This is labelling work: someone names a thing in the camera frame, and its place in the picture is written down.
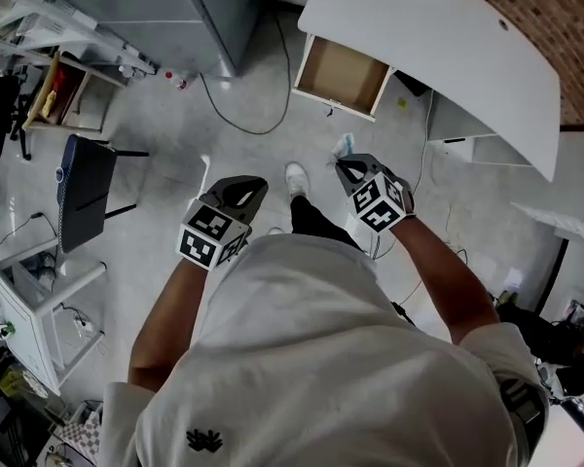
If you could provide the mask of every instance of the person's right arm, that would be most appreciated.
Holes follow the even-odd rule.
[[[454,344],[478,327],[499,323],[480,280],[423,222],[407,218],[391,232],[409,252]]]

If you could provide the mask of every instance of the plastic bottle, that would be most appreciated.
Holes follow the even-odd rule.
[[[174,74],[171,71],[166,71],[164,77],[167,78],[178,90],[185,90],[186,87],[188,87],[188,82],[177,73]]]

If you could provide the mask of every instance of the fiducial marker cube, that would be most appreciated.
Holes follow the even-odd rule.
[[[180,226],[176,251],[208,270],[229,260],[244,245],[249,226],[194,199]]]
[[[406,191],[384,173],[377,175],[349,198],[349,205],[359,220],[379,233],[407,216],[404,207]]]

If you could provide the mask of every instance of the wooden drawer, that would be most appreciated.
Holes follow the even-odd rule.
[[[293,92],[374,121],[387,64],[324,38],[308,35]]]

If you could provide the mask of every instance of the white desk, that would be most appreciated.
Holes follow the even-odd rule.
[[[484,0],[309,0],[299,28],[435,89],[552,180],[561,121],[558,74]]]

